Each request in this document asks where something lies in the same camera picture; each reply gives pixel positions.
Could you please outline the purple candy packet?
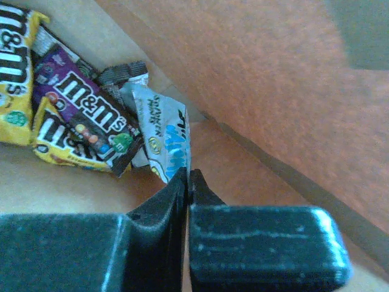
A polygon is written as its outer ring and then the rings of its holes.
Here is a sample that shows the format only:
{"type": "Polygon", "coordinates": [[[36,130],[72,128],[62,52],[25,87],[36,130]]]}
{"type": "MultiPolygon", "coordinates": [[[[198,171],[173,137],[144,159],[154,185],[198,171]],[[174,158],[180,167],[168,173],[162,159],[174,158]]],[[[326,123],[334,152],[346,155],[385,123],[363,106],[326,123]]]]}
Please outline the purple candy packet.
{"type": "Polygon", "coordinates": [[[34,103],[43,97],[53,101],[71,132],[91,146],[118,177],[143,144],[136,119],[83,75],[58,44],[35,66],[32,97],[34,103]]]}

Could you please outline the red paper bag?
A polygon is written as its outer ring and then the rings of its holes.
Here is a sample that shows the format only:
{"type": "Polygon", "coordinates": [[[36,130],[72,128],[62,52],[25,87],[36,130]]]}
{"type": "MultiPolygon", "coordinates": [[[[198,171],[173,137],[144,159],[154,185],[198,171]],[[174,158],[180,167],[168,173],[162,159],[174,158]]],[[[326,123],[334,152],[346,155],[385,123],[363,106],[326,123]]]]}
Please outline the red paper bag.
{"type": "Polygon", "coordinates": [[[16,1],[102,70],[143,60],[188,106],[192,165],[229,204],[313,204],[346,291],[388,290],[387,1],[16,1]]]}

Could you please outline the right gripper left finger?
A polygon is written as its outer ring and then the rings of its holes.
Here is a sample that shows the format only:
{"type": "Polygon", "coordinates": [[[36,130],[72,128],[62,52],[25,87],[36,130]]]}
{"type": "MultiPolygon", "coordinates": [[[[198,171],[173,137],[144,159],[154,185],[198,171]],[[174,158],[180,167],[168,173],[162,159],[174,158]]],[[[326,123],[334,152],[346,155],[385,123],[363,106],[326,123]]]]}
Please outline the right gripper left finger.
{"type": "Polygon", "coordinates": [[[181,291],[187,170],[126,214],[2,214],[2,291],[181,291]]]}

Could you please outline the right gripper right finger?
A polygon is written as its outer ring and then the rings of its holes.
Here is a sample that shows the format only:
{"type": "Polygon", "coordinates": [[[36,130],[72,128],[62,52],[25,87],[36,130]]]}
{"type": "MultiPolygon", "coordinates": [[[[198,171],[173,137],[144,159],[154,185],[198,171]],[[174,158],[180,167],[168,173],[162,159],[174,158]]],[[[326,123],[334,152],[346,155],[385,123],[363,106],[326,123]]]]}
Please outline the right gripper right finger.
{"type": "Polygon", "coordinates": [[[193,291],[335,291],[352,276],[342,235],[316,206],[231,206],[189,180],[193,291]]]}

